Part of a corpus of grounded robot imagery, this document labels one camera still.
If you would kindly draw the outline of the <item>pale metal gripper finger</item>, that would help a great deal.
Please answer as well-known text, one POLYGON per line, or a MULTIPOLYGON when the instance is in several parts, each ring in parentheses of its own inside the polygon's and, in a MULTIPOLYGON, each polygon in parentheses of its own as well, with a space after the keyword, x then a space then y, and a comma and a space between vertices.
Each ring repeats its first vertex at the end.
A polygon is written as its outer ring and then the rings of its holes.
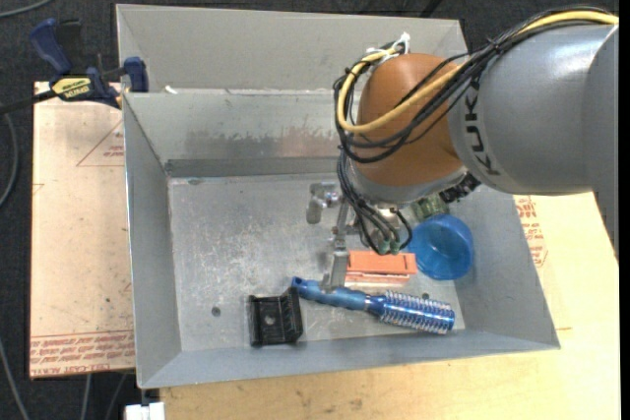
POLYGON ((323 209, 339 205, 342 194, 337 184, 331 181, 312 183, 309 185, 310 199, 306 209, 306 222, 317 224, 321 221, 323 209))
POLYGON ((349 251, 346 237, 343 234, 336 234, 332 238, 332 251, 327 262, 321 286, 323 288, 344 287, 347 277, 347 265, 349 251))

